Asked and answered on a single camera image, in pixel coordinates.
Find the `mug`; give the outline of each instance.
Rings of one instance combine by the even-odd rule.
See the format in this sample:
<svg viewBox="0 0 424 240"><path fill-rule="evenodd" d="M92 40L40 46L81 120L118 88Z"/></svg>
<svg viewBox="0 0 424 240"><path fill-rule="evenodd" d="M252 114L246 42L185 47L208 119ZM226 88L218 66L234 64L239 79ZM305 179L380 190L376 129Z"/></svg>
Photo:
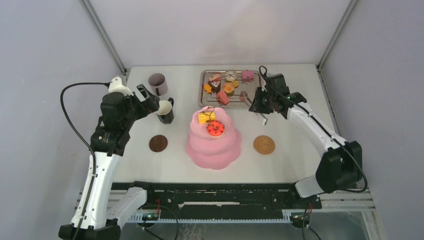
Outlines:
<svg viewBox="0 0 424 240"><path fill-rule="evenodd" d="M174 99L172 97L159 101L159 110L156 111L156 115L163 124L171 124L174 120L173 106Z"/></svg>
<svg viewBox="0 0 424 240"><path fill-rule="evenodd" d="M155 73L148 78L148 84L156 96L164 95L168 91L165 76L162 73Z"/></svg>

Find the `wooden coaster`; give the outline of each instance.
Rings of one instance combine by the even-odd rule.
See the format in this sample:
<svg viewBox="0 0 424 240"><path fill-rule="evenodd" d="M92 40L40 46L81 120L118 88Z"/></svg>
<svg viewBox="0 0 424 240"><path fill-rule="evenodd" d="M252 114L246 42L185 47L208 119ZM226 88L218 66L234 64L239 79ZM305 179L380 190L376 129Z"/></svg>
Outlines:
<svg viewBox="0 0 424 240"><path fill-rule="evenodd" d="M155 153L162 152L168 146L168 139L163 135L156 135L150 139L148 147Z"/></svg>
<svg viewBox="0 0 424 240"><path fill-rule="evenodd" d="M274 152L276 149L276 144L269 136L261 135L253 141L253 147L258 153L262 155L268 155Z"/></svg>

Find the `purple mug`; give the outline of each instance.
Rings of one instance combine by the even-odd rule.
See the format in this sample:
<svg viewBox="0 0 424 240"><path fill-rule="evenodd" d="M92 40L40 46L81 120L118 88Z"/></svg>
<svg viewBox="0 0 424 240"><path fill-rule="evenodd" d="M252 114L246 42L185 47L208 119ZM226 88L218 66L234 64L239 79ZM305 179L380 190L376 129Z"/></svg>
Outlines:
<svg viewBox="0 0 424 240"><path fill-rule="evenodd" d="M165 76L162 73L155 73L148 78L148 84L153 93L157 96L164 95L168 91L168 85Z"/></svg>

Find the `gray floor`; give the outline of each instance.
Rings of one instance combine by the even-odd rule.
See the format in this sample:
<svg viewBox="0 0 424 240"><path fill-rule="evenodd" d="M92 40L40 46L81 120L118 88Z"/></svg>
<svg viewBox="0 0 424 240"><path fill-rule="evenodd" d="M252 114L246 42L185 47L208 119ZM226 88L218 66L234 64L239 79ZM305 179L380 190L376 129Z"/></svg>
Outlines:
<svg viewBox="0 0 424 240"><path fill-rule="evenodd" d="M360 212L314 212L310 226L323 240L368 240ZM165 240L173 240L176 226L157 223L150 227L153 233ZM307 240L317 240L305 229ZM121 240L155 240L135 223L127 223ZM179 240L301 240L302 231L287 223L189 223L180 224Z"/></svg>

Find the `mug handle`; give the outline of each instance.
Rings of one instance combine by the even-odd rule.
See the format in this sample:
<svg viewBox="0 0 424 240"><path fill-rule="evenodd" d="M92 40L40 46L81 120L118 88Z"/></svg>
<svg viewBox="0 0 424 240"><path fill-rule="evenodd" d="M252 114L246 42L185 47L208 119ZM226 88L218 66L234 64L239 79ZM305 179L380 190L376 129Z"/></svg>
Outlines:
<svg viewBox="0 0 424 240"><path fill-rule="evenodd" d="M172 105L172 106L174 106L174 99L173 99L172 97L170 97L170 98L168 99L168 102L170 102L170 103L171 103L171 105Z"/></svg>

